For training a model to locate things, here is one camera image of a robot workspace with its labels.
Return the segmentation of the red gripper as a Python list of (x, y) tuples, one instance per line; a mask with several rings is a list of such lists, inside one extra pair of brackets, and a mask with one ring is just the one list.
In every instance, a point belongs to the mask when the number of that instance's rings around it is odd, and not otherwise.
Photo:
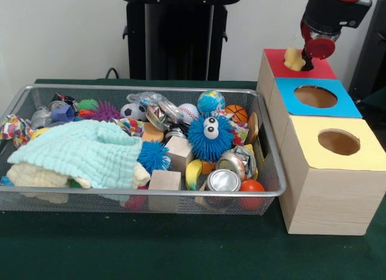
[(302, 67), (302, 71), (311, 71), (314, 69), (313, 58), (323, 60), (334, 53), (337, 38), (330, 34), (315, 31), (304, 21), (301, 21), (300, 29), (305, 41), (302, 50), (302, 59), (305, 61), (305, 64)]

